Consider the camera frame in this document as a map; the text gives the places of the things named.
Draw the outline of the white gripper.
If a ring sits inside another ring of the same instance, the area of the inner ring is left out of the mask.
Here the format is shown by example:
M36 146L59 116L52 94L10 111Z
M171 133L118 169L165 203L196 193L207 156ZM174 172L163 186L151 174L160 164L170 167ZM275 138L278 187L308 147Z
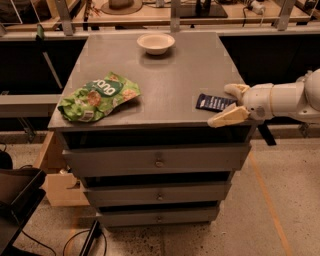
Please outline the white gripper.
M250 88L246 84L227 84L224 91L238 100L242 99L244 106L235 103L226 107L222 112L208 119L210 127L218 128L234 125L245 121L249 115L254 120L269 120L273 118L271 110L271 91L273 85L259 84Z

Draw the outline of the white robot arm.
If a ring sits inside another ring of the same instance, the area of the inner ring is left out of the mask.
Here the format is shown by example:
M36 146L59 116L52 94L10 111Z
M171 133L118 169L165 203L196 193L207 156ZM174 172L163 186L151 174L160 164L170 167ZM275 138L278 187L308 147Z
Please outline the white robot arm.
M308 71L294 83L227 84L227 94L237 99L222 112L211 117L207 124L218 128L235 125L247 119L270 120L289 117L306 123L320 123L320 69Z

